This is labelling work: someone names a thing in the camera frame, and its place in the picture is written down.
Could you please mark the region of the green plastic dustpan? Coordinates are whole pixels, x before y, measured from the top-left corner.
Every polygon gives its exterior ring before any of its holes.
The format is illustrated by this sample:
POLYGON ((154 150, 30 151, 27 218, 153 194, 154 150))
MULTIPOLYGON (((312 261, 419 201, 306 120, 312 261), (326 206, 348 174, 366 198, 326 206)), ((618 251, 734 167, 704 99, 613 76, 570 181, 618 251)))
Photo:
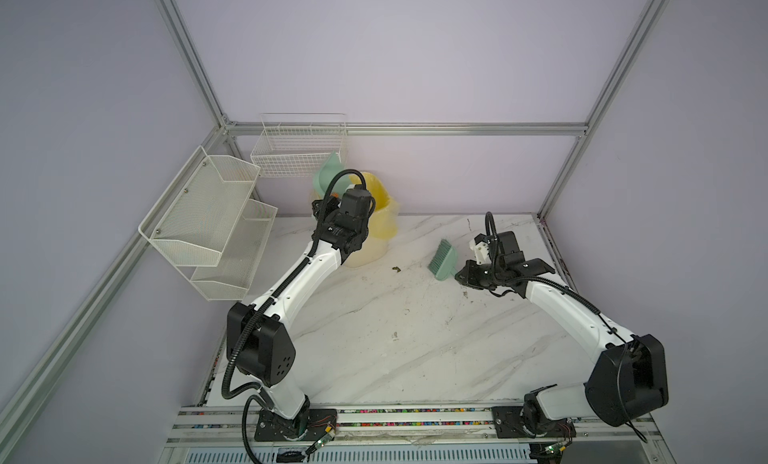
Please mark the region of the green plastic dustpan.
MULTIPOLYGON (((313 188, 316 195, 322 198, 333 178, 345 169, 337 152, 332 152, 324 164, 313 176, 313 188)), ((349 175, 339 178, 333 186, 332 194, 340 197, 352 184, 349 175)))

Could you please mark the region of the green hand brush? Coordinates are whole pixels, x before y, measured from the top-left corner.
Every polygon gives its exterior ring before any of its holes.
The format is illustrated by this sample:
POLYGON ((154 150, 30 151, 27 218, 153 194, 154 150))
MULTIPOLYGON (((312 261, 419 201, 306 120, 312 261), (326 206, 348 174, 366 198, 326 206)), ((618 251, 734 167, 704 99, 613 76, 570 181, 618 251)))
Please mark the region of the green hand brush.
POLYGON ((455 276, 457 262, 458 251, 448 240, 442 239, 427 269, 436 280, 445 281, 455 276))

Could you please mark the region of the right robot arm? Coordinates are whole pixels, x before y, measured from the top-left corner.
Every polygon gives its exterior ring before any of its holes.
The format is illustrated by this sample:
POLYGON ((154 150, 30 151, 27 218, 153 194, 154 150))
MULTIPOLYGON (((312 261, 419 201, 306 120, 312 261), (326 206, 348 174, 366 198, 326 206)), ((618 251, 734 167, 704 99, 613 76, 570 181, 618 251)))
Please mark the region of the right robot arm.
POLYGON ((456 274, 463 286, 496 297, 513 293, 553 318, 584 350, 592 369, 582 384, 551 384, 524 397, 521 421, 539 437, 568 419, 598 418, 619 427, 669 402, 665 349, 605 316, 594 304, 554 280, 555 270, 528 259, 511 231, 491 230, 470 243, 473 259, 456 274))

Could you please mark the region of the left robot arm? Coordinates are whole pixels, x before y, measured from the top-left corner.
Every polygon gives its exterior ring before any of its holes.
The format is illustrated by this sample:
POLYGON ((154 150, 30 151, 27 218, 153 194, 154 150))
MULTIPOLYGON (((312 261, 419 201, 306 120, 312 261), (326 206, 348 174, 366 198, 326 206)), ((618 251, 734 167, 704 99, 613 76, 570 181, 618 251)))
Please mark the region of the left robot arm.
POLYGON ((310 400, 292 375, 296 348, 289 329, 320 284, 362 249, 376 202, 364 183, 341 197, 314 203, 312 240, 281 279, 250 304, 235 303, 226 319, 227 366, 221 395, 246 393, 270 417, 269 425, 289 440, 309 427, 310 400))

